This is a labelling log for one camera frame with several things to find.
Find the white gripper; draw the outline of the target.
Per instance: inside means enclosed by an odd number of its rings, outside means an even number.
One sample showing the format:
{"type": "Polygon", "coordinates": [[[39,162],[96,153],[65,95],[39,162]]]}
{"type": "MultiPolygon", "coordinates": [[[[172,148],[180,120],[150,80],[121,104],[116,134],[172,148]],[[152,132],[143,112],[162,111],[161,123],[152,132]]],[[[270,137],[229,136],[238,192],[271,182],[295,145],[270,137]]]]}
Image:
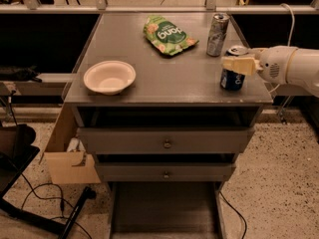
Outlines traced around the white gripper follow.
{"type": "Polygon", "coordinates": [[[258,71],[258,75],[266,82],[284,85],[289,62],[296,51],[296,47],[288,46],[252,48],[248,49],[248,53],[254,57],[224,56],[221,65],[228,71],[245,76],[258,71]]]}

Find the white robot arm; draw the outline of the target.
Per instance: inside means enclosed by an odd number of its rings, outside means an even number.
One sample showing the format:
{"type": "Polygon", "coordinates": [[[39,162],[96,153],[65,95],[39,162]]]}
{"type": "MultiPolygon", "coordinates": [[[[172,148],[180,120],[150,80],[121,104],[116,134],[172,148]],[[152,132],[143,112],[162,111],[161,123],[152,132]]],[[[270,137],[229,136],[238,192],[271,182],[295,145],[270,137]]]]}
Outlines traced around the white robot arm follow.
{"type": "Polygon", "coordinates": [[[319,51],[293,46],[248,49],[239,56],[223,56],[224,69],[277,85],[298,86],[319,97],[319,51]]]}

